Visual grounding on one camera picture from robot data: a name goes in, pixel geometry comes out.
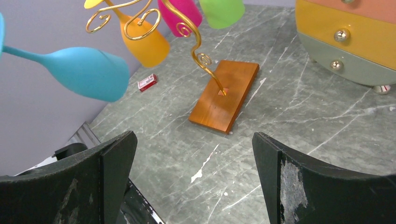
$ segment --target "red cigarette pack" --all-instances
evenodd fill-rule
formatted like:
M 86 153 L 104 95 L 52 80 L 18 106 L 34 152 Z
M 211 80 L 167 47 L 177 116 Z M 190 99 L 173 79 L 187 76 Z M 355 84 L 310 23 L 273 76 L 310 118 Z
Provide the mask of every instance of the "red cigarette pack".
M 158 81 L 158 78 L 155 74 L 151 74 L 149 77 L 145 78 L 144 80 L 141 80 L 138 82 L 137 86 L 141 92 L 145 91 L 146 89 L 150 88 L 154 84 L 156 84 Z

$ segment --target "black object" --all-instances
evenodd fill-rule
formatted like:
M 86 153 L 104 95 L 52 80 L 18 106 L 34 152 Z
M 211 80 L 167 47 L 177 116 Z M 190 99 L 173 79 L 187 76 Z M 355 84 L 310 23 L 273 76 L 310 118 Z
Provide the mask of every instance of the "black object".
M 333 166 L 264 133 L 253 151 L 271 224 L 396 223 L 396 175 Z
M 0 223 L 115 223 L 136 145 L 125 132 L 28 174 L 0 177 Z
M 66 147 L 63 147 L 57 151 L 55 151 L 55 155 L 58 160 L 64 159 L 68 156 L 81 153 L 84 150 L 87 150 L 88 147 L 83 143 L 73 143 Z
M 127 186 L 121 204 L 124 218 L 131 224 L 165 224 L 131 180 L 128 180 Z

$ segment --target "pink drawer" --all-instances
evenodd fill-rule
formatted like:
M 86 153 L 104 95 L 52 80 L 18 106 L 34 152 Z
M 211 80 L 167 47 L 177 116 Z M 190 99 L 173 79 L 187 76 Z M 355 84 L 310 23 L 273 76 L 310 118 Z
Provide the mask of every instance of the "pink drawer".
M 306 0 L 329 8 L 396 24 L 396 0 Z

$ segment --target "dresser leg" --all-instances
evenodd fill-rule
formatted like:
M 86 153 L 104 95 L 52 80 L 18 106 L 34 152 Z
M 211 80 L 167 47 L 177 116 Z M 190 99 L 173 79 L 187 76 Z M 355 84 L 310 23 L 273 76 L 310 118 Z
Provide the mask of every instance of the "dresser leg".
M 310 61 L 311 61 L 312 63 L 316 63 L 316 60 L 313 59 L 311 56 L 309 56 L 309 59 L 310 59 Z
M 380 94 L 380 95 L 385 95 L 389 92 L 390 90 L 390 85 L 377 85 L 373 86 L 373 90 Z

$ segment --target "gold wire stand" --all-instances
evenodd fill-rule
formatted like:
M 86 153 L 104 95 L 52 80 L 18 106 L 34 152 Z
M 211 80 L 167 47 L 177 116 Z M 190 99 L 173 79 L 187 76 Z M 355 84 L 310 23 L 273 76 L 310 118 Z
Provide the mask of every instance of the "gold wire stand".
M 99 16 L 99 18 L 101 20 L 105 20 L 103 21 L 102 24 L 100 24 L 98 27 L 96 27 L 93 30 L 89 29 L 90 24 L 92 23 L 92 21 L 95 19 L 96 16 L 98 16 L 100 13 L 104 12 L 104 11 L 108 11 L 108 10 L 113 10 L 116 8 L 121 8 L 121 7 L 126 7 L 126 6 L 130 6 L 132 4 L 135 4 L 137 2 L 139 2 L 141 0 L 134 0 L 128 3 L 124 3 L 124 4 L 119 4 L 119 5 L 115 5 L 115 6 L 110 6 L 110 7 L 105 7 L 105 8 L 101 8 L 99 9 L 87 22 L 87 25 L 85 27 L 86 31 L 88 33 L 94 33 L 99 31 L 100 29 L 102 29 L 111 19 L 111 15 L 107 14 L 107 15 L 101 15 Z M 211 58 L 204 54 L 204 53 L 195 53 L 195 51 L 201 46 L 202 44 L 202 38 L 201 38 L 201 34 L 197 28 L 197 26 L 195 26 L 195 24 L 187 17 L 185 16 L 183 13 L 181 13 L 179 10 L 177 10 L 170 2 L 169 0 L 161 0 L 164 5 L 176 16 L 178 16 L 183 22 L 178 23 L 177 24 L 177 30 L 179 31 L 179 33 L 181 35 L 183 35 L 184 37 L 190 37 L 191 32 L 194 33 L 195 35 L 195 39 L 196 39 L 196 44 L 195 46 L 193 46 L 191 48 L 191 57 L 192 59 L 195 61 L 195 63 L 204 71 L 206 71 L 216 82 L 217 86 L 219 87 L 221 93 L 223 96 L 226 95 L 226 91 L 223 87 L 223 85 L 221 84 L 221 82 L 219 81 L 219 79 L 217 78 L 217 76 L 214 74 L 213 71 L 211 71 L 209 68 L 207 68 L 207 65 L 211 65 L 212 64 L 212 60 Z M 158 9 L 153 8 L 150 9 L 148 11 L 147 8 L 149 7 L 149 5 L 151 4 L 152 0 L 148 0 L 146 6 L 140 10 L 136 15 L 134 15 L 124 26 L 124 35 L 125 37 L 127 37 L 129 40 L 133 40 L 133 41 L 138 41 L 141 40 L 143 38 L 145 38 L 146 36 L 150 35 L 152 32 L 154 32 L 154 30 L 158 27 L 160 21 L 161 21 L 161 13 Z M 137 37 L 131 37 L 127 30 L 128 27 L 130 25 L 130 23 L 132 23 L 133 20 L 135 20 L 138 16 L 140 16 L 143 12 L 145 12 L 143 14 L 143 16 L 141 17 L 141 19 L 138 21 L 138 26 L 141 26 L 143 24 L 143 22 L 145 21 L 146 17 L 148 16 L 148 14 L 152 13 L 152 12 L 157 12 L 158 13 L 158 17 L 157 20 L 155 22 L 155 24 L 153 25 L 153 27 L 145 34 L 141 35 L 141 36 L 137 36 Z

